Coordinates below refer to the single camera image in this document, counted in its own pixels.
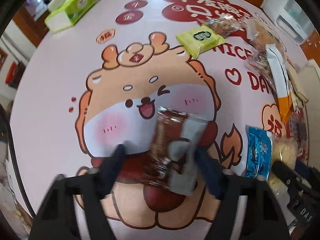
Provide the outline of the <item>rice cake clear packet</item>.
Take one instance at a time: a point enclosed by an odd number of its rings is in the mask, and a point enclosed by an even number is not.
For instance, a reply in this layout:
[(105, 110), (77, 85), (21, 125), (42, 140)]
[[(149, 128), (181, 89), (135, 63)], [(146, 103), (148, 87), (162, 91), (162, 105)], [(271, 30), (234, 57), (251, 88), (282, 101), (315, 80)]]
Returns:
[[(298, 153), (298, 144), (293, 138), (276, 137), (272, 138), (272, 159), (271, 166), (275, 161), (281, 161), (291, 169), (295, 168)], [(271, 191), (279, 196), (283, 194), (287, 186), (270, 170), (268, 185)]]

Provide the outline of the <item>blue foil snack packet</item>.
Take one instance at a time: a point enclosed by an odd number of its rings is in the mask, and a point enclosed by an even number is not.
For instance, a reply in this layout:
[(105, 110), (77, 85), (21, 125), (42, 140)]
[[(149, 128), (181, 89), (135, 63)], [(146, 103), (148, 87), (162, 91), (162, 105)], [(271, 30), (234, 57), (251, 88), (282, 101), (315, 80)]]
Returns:
[(246, 177), (268, 179), (272, 160), (272, 133), (256, 127), (248, 128)]

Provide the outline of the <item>beige wafer pack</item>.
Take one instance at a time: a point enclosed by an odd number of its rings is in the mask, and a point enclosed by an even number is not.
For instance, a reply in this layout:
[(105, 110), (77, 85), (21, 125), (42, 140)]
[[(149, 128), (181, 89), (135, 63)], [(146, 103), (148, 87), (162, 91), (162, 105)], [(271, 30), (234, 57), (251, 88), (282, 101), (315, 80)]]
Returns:
[(295, 91), (296, 96), (303, 102), (303, 103), (308, 103), (308, 97), (303, 89), (302, 84), (300, 83), (298, 74), (295, 70), (295, 68), (287, 63), (286, 64), (286, 70), (287, 74), (289, 76), (289, 79), (293, 85), (293, 90)]

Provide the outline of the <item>white orange snack pouch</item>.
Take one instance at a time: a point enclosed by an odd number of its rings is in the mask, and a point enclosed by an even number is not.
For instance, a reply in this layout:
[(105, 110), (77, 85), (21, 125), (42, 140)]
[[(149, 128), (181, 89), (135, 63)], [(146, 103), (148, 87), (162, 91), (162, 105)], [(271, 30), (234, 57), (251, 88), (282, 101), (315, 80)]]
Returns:
[(278, 99), (278, 110), (281, 121), (288, 123), (292, 112), (292, 94), (282, 54), (275, 44), (266, 45), (266, 57), (271, 69)]

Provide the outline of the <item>brown grey snack packet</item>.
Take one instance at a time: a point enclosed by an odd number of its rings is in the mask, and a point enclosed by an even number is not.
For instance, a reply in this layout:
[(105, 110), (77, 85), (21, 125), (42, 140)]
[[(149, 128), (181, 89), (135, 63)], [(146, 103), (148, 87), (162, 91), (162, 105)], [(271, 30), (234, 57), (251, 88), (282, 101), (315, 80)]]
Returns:
[(194, 154), (207, 126), (201, 116), (159, 107), (143, 183), (192, 195), (198, 173)]

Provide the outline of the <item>orange puffed snack bag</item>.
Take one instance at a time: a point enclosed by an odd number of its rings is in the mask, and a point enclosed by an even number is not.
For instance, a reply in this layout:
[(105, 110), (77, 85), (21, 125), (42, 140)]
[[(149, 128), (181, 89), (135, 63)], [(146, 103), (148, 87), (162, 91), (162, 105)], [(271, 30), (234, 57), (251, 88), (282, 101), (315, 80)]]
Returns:
[(282, 41), (277, 33), (260, 20), (250, 17), (243, 18), (242, 27), (246, 29), (246, 37), (249, 43), (258, 51), (266, 50), (268, 44), (274, 44), (281, 55), (285, 55)]

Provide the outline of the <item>green snack packet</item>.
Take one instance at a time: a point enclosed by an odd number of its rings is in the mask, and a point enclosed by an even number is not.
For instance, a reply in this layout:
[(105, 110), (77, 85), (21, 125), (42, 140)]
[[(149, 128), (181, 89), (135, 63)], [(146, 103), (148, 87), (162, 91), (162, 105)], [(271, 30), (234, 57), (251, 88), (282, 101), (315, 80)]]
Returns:
[(176, 35), (176, 40), (194, 59), (226, 42), (221, 35), (215, 33), (206, 25), (179, 33)]

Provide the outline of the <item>clear nut mix packet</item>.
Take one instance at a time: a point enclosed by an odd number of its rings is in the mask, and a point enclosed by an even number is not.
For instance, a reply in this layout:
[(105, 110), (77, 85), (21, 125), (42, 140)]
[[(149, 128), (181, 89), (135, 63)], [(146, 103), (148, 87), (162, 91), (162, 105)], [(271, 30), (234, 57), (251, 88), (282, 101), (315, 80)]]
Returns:
[(209, 27), (213, 32), (223, 38), (227, 38), (236, 31), (245, 31), (242, 22), (236, 20), (234, 16), (230, 14), (224, 14), (217, 18), (201, 21), (201, 24)]

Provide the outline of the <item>dark chocolate clear packet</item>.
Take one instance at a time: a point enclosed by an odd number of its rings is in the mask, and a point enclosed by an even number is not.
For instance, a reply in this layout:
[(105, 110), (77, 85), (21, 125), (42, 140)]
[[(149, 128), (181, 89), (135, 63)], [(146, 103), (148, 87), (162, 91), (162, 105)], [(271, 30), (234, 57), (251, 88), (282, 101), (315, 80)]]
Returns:
[(309, 150), (309, 127), (305, 108), (297, 109), (289, 120), (290, 136), (294, 137), (299, 147)]

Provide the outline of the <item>white plastic bin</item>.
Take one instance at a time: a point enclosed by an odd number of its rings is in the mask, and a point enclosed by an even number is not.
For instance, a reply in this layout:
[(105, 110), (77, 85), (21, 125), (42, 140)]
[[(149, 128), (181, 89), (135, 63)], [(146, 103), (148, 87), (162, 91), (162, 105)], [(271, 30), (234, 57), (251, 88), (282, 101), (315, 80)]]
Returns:
[(307, 80), (319, 82), (319, 65), (314, 59), (310, 59), (299, 72), (300, 76)]

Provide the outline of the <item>printed pink tablecloth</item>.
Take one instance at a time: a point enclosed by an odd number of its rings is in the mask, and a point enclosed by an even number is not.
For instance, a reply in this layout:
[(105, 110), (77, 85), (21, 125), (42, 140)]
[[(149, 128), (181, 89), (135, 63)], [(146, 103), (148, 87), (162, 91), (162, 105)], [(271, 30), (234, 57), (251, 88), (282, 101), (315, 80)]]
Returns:
[(10, 118), (17, 201), (37, 211), (55, 176), (83, 174), (126, 143), (128, 159), (102, 202), (117, 239), (203, 239), (219, 202), (202, 179), (190, 196), (138, 182), (157, 108), (206, 118), (204, 145), (237, 174), (246, 169), (246, 127), (287, 135), (266, 80), (248, 67), (255, 50), (244, 31), (196, 60), (177, 42), (199, 19), (224, 13), (269, 22), (243, 0), (99, 0), (74, 27), (48, 33)]

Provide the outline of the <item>white countertop sterilizer cabinet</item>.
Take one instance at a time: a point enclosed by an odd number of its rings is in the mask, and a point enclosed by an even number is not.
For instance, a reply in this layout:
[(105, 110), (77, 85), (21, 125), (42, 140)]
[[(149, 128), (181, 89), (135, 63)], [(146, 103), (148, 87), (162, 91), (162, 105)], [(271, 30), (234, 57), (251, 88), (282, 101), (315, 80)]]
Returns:
[(273, 24), (297, 45), (303, 44), (315, 30), (295, 0), (263, 0), (260, 7)]

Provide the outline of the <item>green tissue box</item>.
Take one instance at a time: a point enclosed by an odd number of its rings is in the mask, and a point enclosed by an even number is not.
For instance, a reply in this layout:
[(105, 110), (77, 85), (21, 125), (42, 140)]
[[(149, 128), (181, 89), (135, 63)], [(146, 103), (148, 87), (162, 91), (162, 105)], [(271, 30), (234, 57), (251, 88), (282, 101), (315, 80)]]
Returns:
[(95, 4), (96, 0), (66, 0), (44, 22), (51, 32), (58, 33), (75, 26)]

